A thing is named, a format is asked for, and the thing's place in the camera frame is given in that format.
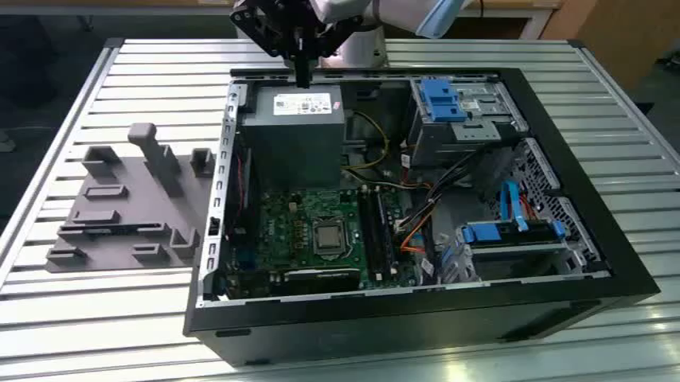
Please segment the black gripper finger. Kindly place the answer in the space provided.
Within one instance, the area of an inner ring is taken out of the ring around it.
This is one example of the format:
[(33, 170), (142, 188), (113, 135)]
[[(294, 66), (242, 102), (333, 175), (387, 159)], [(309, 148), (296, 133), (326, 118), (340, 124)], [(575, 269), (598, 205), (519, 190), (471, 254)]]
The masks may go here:
[(285, 64), (294, 71), (296, 84), (302, 87), (302, 33), (296, 31), (285, 37), (269, 37), (265, 1), (236, 1), (230, 14), (234, 26), (257, 43), (272, 57), (282, 57)]
[(321, 57), (328, 58), (361, 28), (364, 17), (356, 15), (332, 24), (309, 18), (302, 24), (302, 88), (309, 88)]

